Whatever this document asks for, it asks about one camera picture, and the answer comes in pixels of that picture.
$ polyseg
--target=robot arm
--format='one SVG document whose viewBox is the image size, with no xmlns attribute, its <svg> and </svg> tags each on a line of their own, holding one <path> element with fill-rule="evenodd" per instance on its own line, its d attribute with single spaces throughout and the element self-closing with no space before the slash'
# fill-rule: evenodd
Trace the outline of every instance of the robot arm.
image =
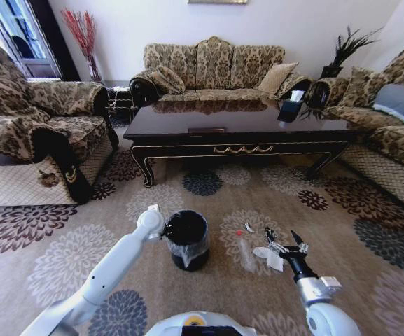
<svg viewBox="0 0 404 336">
<path fill-rule="evenodd" d="M 138 218 L 136 230 L 122 237 L 111 248 L 83 286 L 70 298 L 51 304 L 21 335 L 77 335 L 72 326 L 91 319 L 98 306 L 138 259 L 144 242 L 160 239 L 164 227 L 161 213 L 156 210 L 143 212 Z"/>
</svg>

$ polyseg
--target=black trash can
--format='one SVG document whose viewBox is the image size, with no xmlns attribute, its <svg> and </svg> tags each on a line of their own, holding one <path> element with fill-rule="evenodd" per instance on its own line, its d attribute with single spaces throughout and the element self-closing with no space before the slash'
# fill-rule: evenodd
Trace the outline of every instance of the black trash can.
<svg viewBox="0 0 404 336">
<path fill-rule="evenodd" d="M 165 236 L 174 264 L 184 271 L 200 269 L 209 257 L 208 222 L 199 213 L 181 210 L 166 222 Z"/>
</svg>

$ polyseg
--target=vase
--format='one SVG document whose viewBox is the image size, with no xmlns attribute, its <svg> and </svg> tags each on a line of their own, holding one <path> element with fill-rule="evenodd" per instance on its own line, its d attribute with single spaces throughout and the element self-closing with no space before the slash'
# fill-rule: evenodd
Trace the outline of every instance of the vase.
<svg viewBox="0 0 404 336">
<path fill-rule="evenodd" d="M 326 66 L 323 67 L 323 72 L 321 72 L 321 77 L 320 78 L 334 78 L 334 77 L 337 77 L 342 69 L 343 69 L 343 66 L 326 65 Z"/>
<path fill-rule="evenodd" d="M 91 54 L 87 57 L 87 64 L 90 70 L 91 81 L 93 82 L 101 82 L 101 76 L 99 75 L 99 71 L 97 70 L 97 65 L 94 56 Z"/>
</svg>

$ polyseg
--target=carpet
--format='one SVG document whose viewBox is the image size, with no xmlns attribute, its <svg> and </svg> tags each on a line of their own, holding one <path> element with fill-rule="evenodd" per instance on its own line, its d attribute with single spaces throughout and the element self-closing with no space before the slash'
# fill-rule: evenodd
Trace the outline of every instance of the carpet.
<svg viewBox="0 0 404 336">
<path fill-rule="evenodd" d="M 125 128 L 117 129 L 122 136 Z M 148 244 L 136 265 L 86 324 L 82 335 L 143 335 L 157 321 L 190 311 L 221 312 L 264 335 L 308 335 L 293 274 L 256 258 L 241 264 L 237 230 L 254 248 L 270 227 L 283 244 L 295 230 L 307 262 L 334 276 L 334 303 L 363 335 L 404 335 L 404 208 L 340 163 L 315 181 L 315 156 L 268 160 L 153 160 L 155 186 L 143 187 L 130 143 L 120 148 L 80 206 L 0 207 L 0 335 L 19 335 L 49 304 L 70 296 L 149 204 L 165 216 L 203 214 L 210 256 L 198 272 L 179 270 L 164 241 Z M 245 230 L 248 222 L 255 230 Z"/>
</svg>

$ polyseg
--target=coffee table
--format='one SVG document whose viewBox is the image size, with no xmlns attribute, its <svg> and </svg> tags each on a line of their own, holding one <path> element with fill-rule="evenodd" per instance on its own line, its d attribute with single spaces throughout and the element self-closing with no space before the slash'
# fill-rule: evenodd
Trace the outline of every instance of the coffee table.
<svg viewBox="0 0 404 336">
<path fill-rule="evenodd" d="M 369 132 L 306 106 L 281 111 L 280 101 L 158 101 L 139 110 L 124 138 L 133 140 L 132 157 L 151 187 L 149 158 L 321 153 L 307 171 L 313 179 Z"/>
</svg>

